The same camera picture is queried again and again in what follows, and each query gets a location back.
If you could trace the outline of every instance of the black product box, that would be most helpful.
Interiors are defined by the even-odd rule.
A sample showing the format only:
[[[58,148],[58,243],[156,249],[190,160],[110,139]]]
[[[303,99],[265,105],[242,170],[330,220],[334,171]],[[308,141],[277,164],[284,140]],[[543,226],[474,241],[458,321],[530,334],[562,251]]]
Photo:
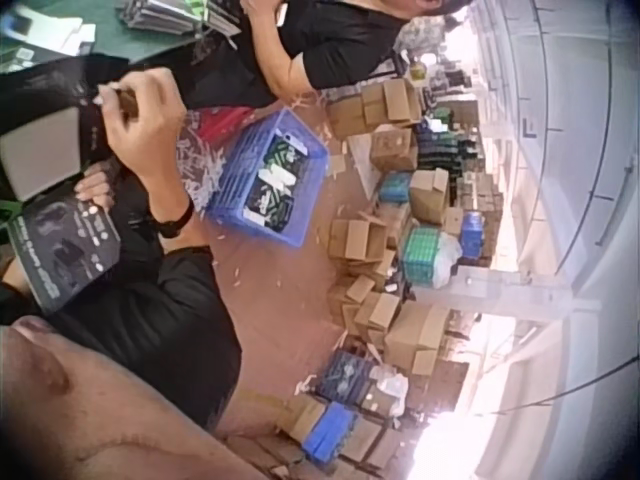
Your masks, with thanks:
[[[66,305],[119,260],[120,237],[111,218],[77,200],[71,183],[31,202],[6,228],[45,314]]]

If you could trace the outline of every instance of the cable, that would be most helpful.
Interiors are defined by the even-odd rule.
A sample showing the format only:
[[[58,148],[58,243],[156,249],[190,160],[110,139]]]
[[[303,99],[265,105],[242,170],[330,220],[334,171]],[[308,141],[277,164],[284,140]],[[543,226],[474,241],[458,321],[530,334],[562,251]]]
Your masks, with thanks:
[[[529,407],[548,407],[550,406],[550,404],[548,402],[553,402],[554,400],[558,400],[559,398],[562,397],[566,397],[567,395],[571,395],[572,393],[578,392],[580,390],[583,390],[587,387],[590,387],[591,385],[595,385],[596,383],[600,382],[601,380],[604,380],[607,377],[610,377],[611,375],[614,375],[616,373],[618,373],[621,370],[624,370],[625,368],[627,368],[630,365],[633,365],[634,363],[636,363],[638,360],[640,360],[640,355],[636,355],[635,357],[631,358],[630,360],[627,360],[626,362],[624,362],[622,365],[617,366],[616,368],[614,368],[613,370],[609,370],[607,373],[604,373],[602,375],[600,375],[599,377],[594,378],[593,380],[587,382],[587,383],[583,383],[582,385],[579,385],[577,387],[571,388],[565,392],[562,392],[558,395],[554,395],[552,397],[549,398],[545,398],[543,400],[538,400],[537,402],[532,402],[532,403],[526,403],[524,405],[519,405],[517,407],[513,407],[513,408],[507,408],[505,410],[498,410],[495,412],[488,412],[488,413],[477,413],[475,414],[475,416],[478,417],[482,417],[485,415],[504,415],[506,413],[509,412],[514,412],[516,410],[522,410],[525,408],[529,408]]]

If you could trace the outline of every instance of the white pillar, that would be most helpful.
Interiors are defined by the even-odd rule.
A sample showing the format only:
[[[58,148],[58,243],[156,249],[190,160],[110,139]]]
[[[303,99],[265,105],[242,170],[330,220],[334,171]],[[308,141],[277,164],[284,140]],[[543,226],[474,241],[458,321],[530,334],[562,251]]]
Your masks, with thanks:
[[[562,320],[576,307],[571,288],[555,277],[478,267],[459,267],[440,290],[414,291],[419,302],[536,322]]]

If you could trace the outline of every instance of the plastic bag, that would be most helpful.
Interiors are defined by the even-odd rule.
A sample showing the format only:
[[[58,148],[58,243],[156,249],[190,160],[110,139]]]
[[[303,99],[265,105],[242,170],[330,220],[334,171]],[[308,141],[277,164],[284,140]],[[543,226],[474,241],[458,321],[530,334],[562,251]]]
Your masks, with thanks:
[[[458,240],[448,233],[440,232],[440,243],[433,267],[433,288],[442,288],[449,283],[451,267],[460,257],[462,257],[462,247]]]

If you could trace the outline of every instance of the black watch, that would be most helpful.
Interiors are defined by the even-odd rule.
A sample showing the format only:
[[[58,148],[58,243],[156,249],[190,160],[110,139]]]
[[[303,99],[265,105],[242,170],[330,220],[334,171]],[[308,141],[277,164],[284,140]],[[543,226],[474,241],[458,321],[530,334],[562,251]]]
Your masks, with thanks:
[[[176,220],[175,222],[161,223],[152,219],[152,223],[162,238],[176,238],[180,235],[180,232],[182,232],[182,229],[187,225],[187,223],[189,223],[191,217],[193,217],[194,210],[195,205],[193,204],[191,197],[189,197],[189,206],[187,207],[187,211],[184,212],[184,215],[182,215],[179,220]]]

